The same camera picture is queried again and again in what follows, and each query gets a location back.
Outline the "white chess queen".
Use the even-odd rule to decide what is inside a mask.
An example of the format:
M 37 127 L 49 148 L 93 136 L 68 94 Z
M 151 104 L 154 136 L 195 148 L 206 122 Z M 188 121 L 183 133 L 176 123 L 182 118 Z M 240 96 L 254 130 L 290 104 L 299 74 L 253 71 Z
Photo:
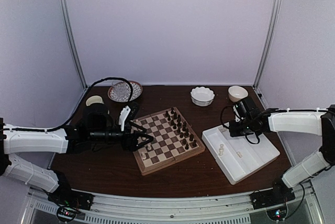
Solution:
M 147 156 L 146 156 L 145 152 L 141 152 L 140 156 L 141 156 L 142 160 L 146 160 L 147 159 Z

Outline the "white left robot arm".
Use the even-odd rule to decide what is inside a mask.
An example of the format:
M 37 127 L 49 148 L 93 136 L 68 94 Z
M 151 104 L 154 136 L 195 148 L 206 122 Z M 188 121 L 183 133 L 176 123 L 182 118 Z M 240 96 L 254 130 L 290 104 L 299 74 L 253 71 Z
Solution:
M 93 103 L 84 108 L 82 119 L 75 125 L 56 128 L 20 128 L 1 123 L 1 175 L 15 178 L 45 190 L 70 205 L 75 201 L 65 175 L 45 170 L 17 156 L 19 152 L 81 153 L 94 144 L 120 142 L 124 150 L 137 151 L 153 141 L 144 127 L 132 122 L 139 107 L 132 102 L 124 107 L 119 122 L 114 124 L 106 105 Z

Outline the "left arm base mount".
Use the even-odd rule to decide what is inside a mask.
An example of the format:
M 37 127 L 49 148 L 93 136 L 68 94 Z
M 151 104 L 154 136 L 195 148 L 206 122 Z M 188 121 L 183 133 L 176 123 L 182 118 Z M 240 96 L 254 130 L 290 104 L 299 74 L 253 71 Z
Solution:
M 53 193 L 46 192 L 48 200 L 58 206 L 56 217 L 63 223 L 73 221 L 80 210 L 90 210 L 94 196 L 90 193 L 74 191 L 65 175 L 55 171 L 58 187 Z

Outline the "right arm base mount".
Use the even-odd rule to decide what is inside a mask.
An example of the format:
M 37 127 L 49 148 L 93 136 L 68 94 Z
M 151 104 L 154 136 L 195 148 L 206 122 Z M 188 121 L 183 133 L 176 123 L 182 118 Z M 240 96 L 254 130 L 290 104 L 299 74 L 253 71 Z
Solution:
M 296 199 L 296 196 L 293 189 L 287 187 L 281 179 L 276 179 L 271 189 L 264 191 L 256 190 L 249 195 L 253 209 L 267 208 L 266 214 L 270 220 L 276 223 L 284 223 L 298 211 L 305 199 L 306 190 L 302 182 L 298 184 L 303 190 L 303 195 L 298 206 L 291 213 L 289 213 L 287 203 Z

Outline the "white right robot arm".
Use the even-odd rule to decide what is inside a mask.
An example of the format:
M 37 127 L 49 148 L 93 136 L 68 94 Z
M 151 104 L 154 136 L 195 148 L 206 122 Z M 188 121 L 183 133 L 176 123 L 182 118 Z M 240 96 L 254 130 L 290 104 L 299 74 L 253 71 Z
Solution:
M 264 133 L 291 133 L 319 137 L 320 147 L 312 154 L 285 171 L 269 191 L 268 198 L 279 204 L 288 196 L 288 190 L 314 175 L 334 166 L 334 105 L 316 109 L 261 110 L 251 97 L 246 97 L 232 107 L 237 118 L 223 124 L 230 136 L 256 137 Z

